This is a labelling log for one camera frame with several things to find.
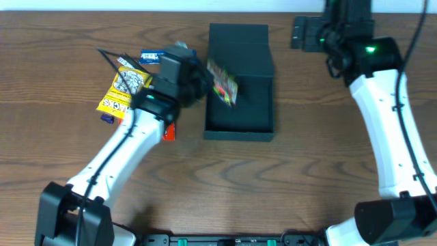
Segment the green light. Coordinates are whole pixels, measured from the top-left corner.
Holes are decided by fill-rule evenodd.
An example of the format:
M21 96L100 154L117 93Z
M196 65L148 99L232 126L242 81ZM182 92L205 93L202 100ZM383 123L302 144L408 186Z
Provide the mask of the green light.
M375 48L375 47L366 47L366 51L367 51L368 53L373 53L373 52L376 51L376 48Z

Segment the wooden table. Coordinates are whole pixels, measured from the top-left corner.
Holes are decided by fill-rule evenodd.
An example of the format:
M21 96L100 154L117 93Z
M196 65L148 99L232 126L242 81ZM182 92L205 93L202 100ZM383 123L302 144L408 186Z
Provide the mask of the wooden table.
M177 140L147 155L112 213L140 232L316 231L377 200L369 137L325 55L290 50L294 14L151 12L0 13L0 245L33 243L39 195L78 173L116 126L95 109L114 72L96 47L139 56L185 41L206 57L210 23L262 23L276 66L271 143L205 141L204 103L185 109ZM376 34L405 51L417 15L376 14ZM408 67L423 145L437 168L437 36L430 16ZM406 245L435 245L426 238Z

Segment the yellow snack package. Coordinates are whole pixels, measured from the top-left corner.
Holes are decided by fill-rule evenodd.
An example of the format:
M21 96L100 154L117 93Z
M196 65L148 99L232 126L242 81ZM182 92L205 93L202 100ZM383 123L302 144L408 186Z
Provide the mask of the yellow snack package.
M125 78L132 93L138 92L150 76L145 72L125 66L120 67L119 71ZM124 119L124 114L130 108L131 100L126 84L117 73L107 94L98 104L97 110Z

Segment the white backdrop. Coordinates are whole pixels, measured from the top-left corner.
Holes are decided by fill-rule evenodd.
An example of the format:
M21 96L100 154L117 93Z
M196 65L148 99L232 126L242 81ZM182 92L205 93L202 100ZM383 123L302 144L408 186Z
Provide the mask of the white backdrop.
M423 0L373 0L373 12L417 13ZM0 0L0 10L321 12L325 0ZM437 13L437 0L429 12Z

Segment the open box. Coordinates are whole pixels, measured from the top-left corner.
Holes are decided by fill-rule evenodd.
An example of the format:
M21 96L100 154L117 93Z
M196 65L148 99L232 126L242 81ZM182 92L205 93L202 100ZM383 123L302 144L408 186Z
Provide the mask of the open box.
M208 94L203 137L215 140L271 141L274 136L274 67L267 25L210 24L208 58L236 77L231 108Z

